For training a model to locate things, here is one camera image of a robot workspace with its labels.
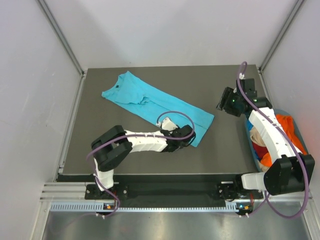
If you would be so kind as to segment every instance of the pile of clothes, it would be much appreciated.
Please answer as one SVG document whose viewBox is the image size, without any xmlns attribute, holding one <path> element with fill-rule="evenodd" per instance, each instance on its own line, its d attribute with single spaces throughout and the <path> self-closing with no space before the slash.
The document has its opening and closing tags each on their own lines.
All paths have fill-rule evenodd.
<svg viewBox="0 0 320 240">
<path fill-rule="evenodd" d="M 284 132 L 292 141 L 292 143 L 304 154 L 306 155 L 307 152 L 305 151 L 302 143 L 300 142 L 299 138 L 295 135 L 295 127 L 294 127 L 294 119 L 292 116 L 276 114 L 275 115 L 277 121 L 281 124 Z M 268 149 L 262 140 L 258 130 L 249 122 L 247 121 L 247 127 L 250 132 L 250 139 L 252 142 L 253 149 L 255 151 L 255 156 L 259 160 L 259 166 L 263 172 L 266 172 L 269 167 L 272 165 L 271 157 L 268 152 Z"/>
</svg>

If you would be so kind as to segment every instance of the orange cloth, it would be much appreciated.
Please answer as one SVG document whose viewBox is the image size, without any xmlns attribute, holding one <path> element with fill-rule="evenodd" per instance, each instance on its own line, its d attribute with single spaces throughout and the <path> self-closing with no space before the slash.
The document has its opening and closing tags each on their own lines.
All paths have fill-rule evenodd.
<svg viewBox="0 0 320 240">
<path fill-rule="evenodd" d="M 281 114 L 277 114 L 276 119 L 281 124 L 285 134 L 289 137 L 291 142 L 304 154 L 306 155 L 307 152 L 305 151 L 304 147 L 302 146 L 302 143 L 300 142 L 299 138 L 295 135 L 295 127 L 294 127 L 294 119 L 292 116 L 285 116 Z M 271 167 L 271 157 L 270 153 L 266 153 L 263 158 L 260 161 L 261 164 L 263 164 L 266 167 Z"/>
</svg>

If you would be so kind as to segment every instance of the blue basket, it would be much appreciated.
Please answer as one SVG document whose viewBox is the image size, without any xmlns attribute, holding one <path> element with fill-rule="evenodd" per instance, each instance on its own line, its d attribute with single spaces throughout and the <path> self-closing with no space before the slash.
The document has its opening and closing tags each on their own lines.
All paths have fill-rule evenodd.
<svg viewBox="0 0 320 240">
<path fill-rule="evenodd" d="M 287 113 L 286 111 L 283 111 L 283 110 L 280 110 L 280 109 L 274 109 L 274 114 L 281 114 L 281 115 L 284 115 L 284 116 L 290 116 L 289 113 Z M 245 127 L 245 132 L 246 132 L 246 136 L 248 138 L 248 141 L 249 141 L 249 145 L 250 145 L 250 149 L 251 149 L 251 153 L 252 153 L 252 157 L 253 157 L 253 160 L 254 160 L 254 163 L 256 165 L 256 168 L 259 172 L 262 172 L 262 170 L 260 169 L 259 167 L 259 160 L 257 158 L 257 154 L 254 150 L 254 146 L 252 145 L 252 141 L 250 139 L 250 131 L 248 129 L 248 125 L 247 125 L 247 121 L 249 121 L 248 119 L 244 119 L 244 127 Z M 305 145 L 305 142 L 301 136 L 301 133 L 299 131 L 299 128 L 297 127 L 297 124 L 295 122 L 295 120 L 293 120 L 293 125 L 294 125 L 294 134 L 298 137 L 298 139 L 300 140 L 302 146 L 304 147 L 305 151 L 308 152 L 308 149 Z"/>
</svg>

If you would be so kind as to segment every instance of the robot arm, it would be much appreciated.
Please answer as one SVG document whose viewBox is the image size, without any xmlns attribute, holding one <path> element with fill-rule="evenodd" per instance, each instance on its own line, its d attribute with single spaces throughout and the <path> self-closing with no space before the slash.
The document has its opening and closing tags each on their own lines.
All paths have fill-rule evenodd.
<svg viewBox="0 0 320 240">
<path fill-rule="evenodd" d="M 217 109 L 239 117 L 245 114 L 248 120 L 256 127 L 264 141 L 272 160 L 272 166 L 267 172 L 244 173 L 236 177 L 234 183 L 238 192 L 242 190 L 268 191 L 271 195 L 280 195 L 301 192 L 305 189 L 303 173 L 297 157 L 288 141 L 275 128 L 281 125 L 277 121 L 272 105 L 266 97 L 257 97 L 254 79 L 241 79 L 240 84 L 246 96 L 256 105 L 262 113 L 270 118 L 270 123 L 258 111 L 252 109 L 238 90 L 226 87 Z M 315 160 L 311 155 L 302 155 L 294 146 L 302 158 L 310 182 Z"/>
<path fill-rule="evenodd" d="M 93 154 L 96 177 L 106 189 L 113 187 L 114 169 L 128 154 L 141 151 L 171 153 L 189 146 L 196 137 L 194 132 L 184 140 L 166 139 L 165 137 L 183 138 L 190 135 L 193 130 L 189 125 L 180 128 L 169 117 L 166 117 L 157 125 L 161 130 L 156 132 L 132 132 L 124 130 L 122 126 L 117 125 L 92 142 L 91 148 L 95 150 L 110 140 L 123 137 L 121 140 L 115 141 L 113 144 L 109 144 Z M 104 191 L 99 184 L 98 187 L 101 191 Z"/>
</svg>

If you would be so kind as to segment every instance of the wall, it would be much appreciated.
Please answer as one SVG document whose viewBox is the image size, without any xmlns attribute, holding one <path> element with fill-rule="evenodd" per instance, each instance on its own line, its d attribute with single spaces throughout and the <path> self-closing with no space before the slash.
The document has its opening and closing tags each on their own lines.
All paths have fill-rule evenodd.
<svg viewBox="0 0 320 240">
<path fill-rule="evenodd" d="M 320 1 L 307 0 L 264 72 L 276 108 L 292 114 L 315 159 L 311 193 L 320 212 Z"/>
<path fill-rule="evenodd" d="M 0 7 L 0 239 L 28 239 L 80 75 L 35 0 Z"/>
<path fill-rule="evenodd" d="M 260 65 L 295 0 L 46 0 L 83 68 Z"/>
</svg>

